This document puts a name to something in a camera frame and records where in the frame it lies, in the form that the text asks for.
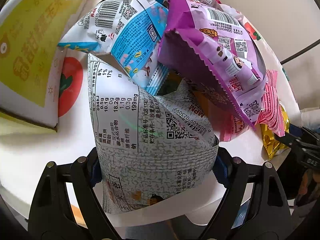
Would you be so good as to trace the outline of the person's right hand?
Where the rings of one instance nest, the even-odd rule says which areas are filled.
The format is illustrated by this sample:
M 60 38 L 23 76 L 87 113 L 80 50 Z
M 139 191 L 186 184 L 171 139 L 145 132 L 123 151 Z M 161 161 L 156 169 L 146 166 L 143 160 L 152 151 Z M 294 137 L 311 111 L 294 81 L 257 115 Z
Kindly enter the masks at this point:
M 302 177 L 295 206 L 309 204 L 319 198 L 319 172 L 308 169 Z

